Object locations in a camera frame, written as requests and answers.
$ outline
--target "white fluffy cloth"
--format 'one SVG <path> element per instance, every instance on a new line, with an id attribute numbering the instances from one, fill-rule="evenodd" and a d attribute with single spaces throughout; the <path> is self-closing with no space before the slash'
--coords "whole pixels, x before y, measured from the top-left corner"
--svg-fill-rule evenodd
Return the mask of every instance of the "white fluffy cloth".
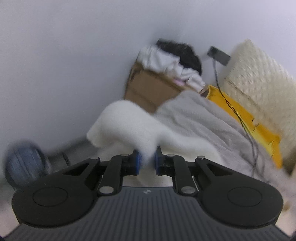
<path id="1" fill-rule="evenodd" d="M 197 92 L 202 91 L 205 86 L 205 82 L 196 70 L 184 68 L 179 63 L 180 57 L 165 52 L 156 45 L 142 48 L 137 57 L 137 62 L 140 62 L 145 69 L 165 73 L 172 78 L 186 80 L 187 84 Z"/>
<path id="2" fill-rule="evenodd" d="M 147 180 L 147 174 L 152 174 L 152 157 L 159 145 L 163 153 L 178 154 L 187 161 L 194 161 L 196 156 L 203 155 L 209 160 L 224 164 L 217 150 L 205 139 L 175 133 L 138 105 L 126 100 L 107 106 L 88 131 L 87 138 L 99 148 L 121 143 L 126 150 L 138 150 L 144 167 L 140 173 L 145 172 L 146 176 L 145 181 L 141 181 L 142 185 L 157 185 Z"/>

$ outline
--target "round black disc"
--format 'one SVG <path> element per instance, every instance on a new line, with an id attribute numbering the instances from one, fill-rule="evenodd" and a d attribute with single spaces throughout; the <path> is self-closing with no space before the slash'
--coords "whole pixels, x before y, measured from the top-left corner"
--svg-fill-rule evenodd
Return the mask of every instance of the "round black disc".
<path id="1" fill-rule="evenodd" d="M 22 223 L 54 227 L 84 216 L 94 199 L 93 192 L 78 177 L 57 175 L 18 190 L 13 196 L 12 208 Z"/>
<path id="2" fill-rule="evenodd" d="M 232 175 L 217 177 L 203 191 L 201 202 L 214 218 L 246 228 L 273 223 L 283 207 L 280 193 L 271 185 Z"/>

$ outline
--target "yellow cloth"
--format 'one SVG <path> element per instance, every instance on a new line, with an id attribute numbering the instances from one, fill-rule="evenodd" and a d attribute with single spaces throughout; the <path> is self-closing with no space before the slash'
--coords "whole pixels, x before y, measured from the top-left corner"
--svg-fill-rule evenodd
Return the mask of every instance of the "yellow cloth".
<path id="1" fill-rule="evenodd" d="M 209 85 L 208 90 L 209 93 L 206 98 L 216 103 L 230 116 L 232 116 L 239 123 L 241 123 L 237 115 L 231 110 L 231 108 L 226 103 L 218 88 Z M 266 151 L 272 157 L 276 167 L 281 168 L 283 161 L 279 149 L 279 142 L 281 140 L 280 137 L 277 134 L 269 131 L 264 125 L 256 123 L 254 117 L 249 112 L 247 112 L 240 104 L 238 104 L 236 101 L 230 98 L 227 94 L 223 92 L 223 95 L 225 96 L 227 101 L 233 106 L 233 108 L 237 111 L 237 114 L 242 119 L 245 128 L 249 130 L 253 138 L 258 143 L 264 146 Z"/>

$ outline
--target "blue wheel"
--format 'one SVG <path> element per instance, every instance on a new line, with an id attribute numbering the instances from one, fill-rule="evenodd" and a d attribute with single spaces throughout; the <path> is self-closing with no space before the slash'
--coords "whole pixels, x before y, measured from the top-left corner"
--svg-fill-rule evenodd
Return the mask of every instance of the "blue wheel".
<path id="1" fill-rule="evenodd" d="M 30 142 L 18 143 L 7 152 L 5 177 L 13 188 L 26 186 L 50 172 L 47 157 Z"/>

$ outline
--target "black cable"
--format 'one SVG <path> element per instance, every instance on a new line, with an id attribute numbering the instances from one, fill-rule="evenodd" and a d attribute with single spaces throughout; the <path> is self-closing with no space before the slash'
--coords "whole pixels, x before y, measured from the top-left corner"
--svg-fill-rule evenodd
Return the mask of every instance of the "black cable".
<path id="1" fill-rule="evenodd" d="M 215 72 L 215 79 L 216 79 L 216 84 L 217 84 L 217 87 L 218 87 L 218 90 L 220 92 L 220 94 L 222 95 L 222 97 L 225 99 L 227 105 L 229 106 L 229 108 L 235 113 L 235 115 L 238 117 L 242 127 L 244 128 L 245 132 L 246 132 L 246 135 L 247 135 L 247 138 L 248 140 L 250 141 L 251 143 L 251 147 L 252 147 L 252 154 L 253 154 L 253 158 L 254 158 L 254 163 L 250 163 L 252 165 L 252 177 L 254 176 L 254 172 L 256 170 L 256 166 L 257 166 L 257 160 L 258 160 L 258 156 L 259 156 L 259 147 L 258 147 L 258 144 L 255 140 L 253 140 L 253 137 L 250 133 L 250 131 L 248 130 L 248 128 L 245 126 L 244 122 L 242 121 L 242 119 L 240 118 L 240 116 L 238 115 L 237 111 L 234 109 L 234 107 L 229 103 L 229 101 L 225 98 L 225 96 L 223 95 L 221 89 L 220 89 L 220 86 L 219 86 L 219 83 L 218 83 L 218 74 L 217 74 L 217 70 L 216 70 L 216 60 L 213 59 L 213 68 L 214 68 L 214 72 Z"/>

